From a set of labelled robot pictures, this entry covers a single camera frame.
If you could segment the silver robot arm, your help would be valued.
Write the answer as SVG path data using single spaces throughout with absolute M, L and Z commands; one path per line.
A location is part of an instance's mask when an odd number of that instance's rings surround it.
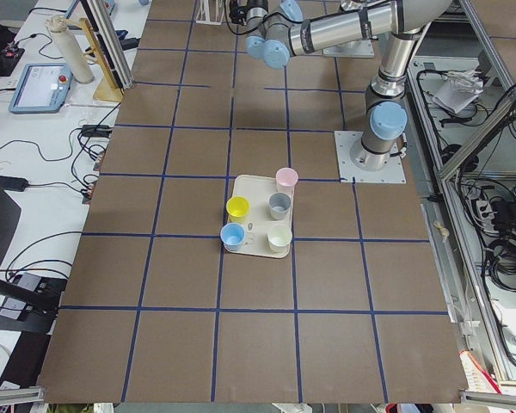
M 376 172 L 388 163 L 408 122 L 400 101 L 409 63 L 428 26 L 449 5 L 447 1 L 352 1 L 333 14 L 306 19 L 295 1 L 283 1 L 274 11 L 266 1 L 244 5 L 232 1 L 229 18 L 247 27 L 248 54 L 272 69 L 286 67 L 294 56 L 387 34 L 386 51 L 365 93 L 367 127 L 350 151 L 358 168 Z

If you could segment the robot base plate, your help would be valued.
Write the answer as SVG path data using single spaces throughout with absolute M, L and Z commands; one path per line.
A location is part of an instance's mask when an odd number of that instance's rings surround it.
M 405 184 L 402 155 L 393 142 L 390 152 L 373 154 L 361 142 L 361 131 L 335 131 L 335 149 L 341 182 Z

